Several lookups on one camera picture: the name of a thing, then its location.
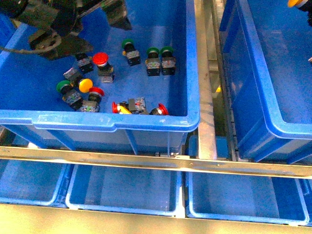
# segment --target metal rail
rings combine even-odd
[[[215,122],[212,88],[210,84],[209,61],[205,18],[207,11],[200,0],[195,1],[197,31],[197,61],[200,94],[200,124],[198,138],[204,144],[198,145],[199,159],[217,159],[215,143]]]
[[[311,166],[219,160],[117,155],[66,150],[41,150],[19,147],[0,147],[0,158],[97,166],[159,169],[184,172],[205,172],[250,176],[276,176],[312,179]]]
[[[287,225],[0,205],[2,234],[310,234]]]

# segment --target black cable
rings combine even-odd
[[[38,55],[38,54],[42,54],[42,53],[47,53],[47,52],[53,50],[54,48],[58,47],[62,42],[60,35],[57,34],[56,32],[54,32],[52,34],[52,37],[55,39],[55,43],[51,46],[45,47],[44,49],[36,49],[36,50],[21,49],[21,50],[17,50],[17,49],[7,49],[7,48],[0,46],[0,50],[6,51],[9,53],[21,54],[21,55]]]

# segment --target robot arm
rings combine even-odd
[[[77,37],[83,29],[80,19],[99,7],[112,27],[132,29],[124,0],[0,0],[0,13],[39,29],[29,38],[32,51],[0,50],[49,60],[90,52],[92,45]]]

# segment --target blue plastic bin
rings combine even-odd
[[[0,202],[66,207],[72,165],[0,160]]]
[[[80,37],[104,51],[115,69],[114,83],[100,83],[95,71],[86,74],[105,92],[101,113],[73,112],[56,91],[75,58],[48,61],[39,56],[0,54],[0,124],[41,148],[107,152],[179,152],[187,132],[199,124],[199,89],[193,0],[127,0],[133,29],[108,25],[100,9],[83,18]],[[35,28],[20,26],[7,47],[29,48]],[[142,63],[130,67],[121,43],[135,41]],[[170,45],[177,59],[175,76],[148,77],[146,50]],[[151,111],[164,104],[171,116],[112,114],[112,102],[145,97]]]
[[[228,0],[220,34],[240,157],[288,163],[309,157],[307,14],[288,8],[287,1]]]
[[[0,46],[5,46],[15,32],[10,19],[0,14]]]
[[[308,226],[312,227],[312,180],[311,179],[301,179],[300,180],[303,196],[307,204],[307,209],[310,216],[310,222]]]
[[[181,172],[76,165],[66,204],[70,209],[174,216]]]
[[[290,225],[309,222],[298,179],[187,173],[187,215]]]

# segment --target yellow object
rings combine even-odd
[[[92,87],[93,87],[93,82],[90,79],[83,79],[79,83],[79,90],[82,93],[88,93],[89,89],[91,89]]]
[[[131,112],[129,110],[127,110],[126,108],[124,108],[123,106],[119,106],[120,108],[120,112],[123,114],[131,114]]]
[[[216,93],[221,93],[221,86],[219,85],[219,87],[216,89],[215,91]]]
[[[293,7],[300,4],[303,0],[288,0],[288,7]]]

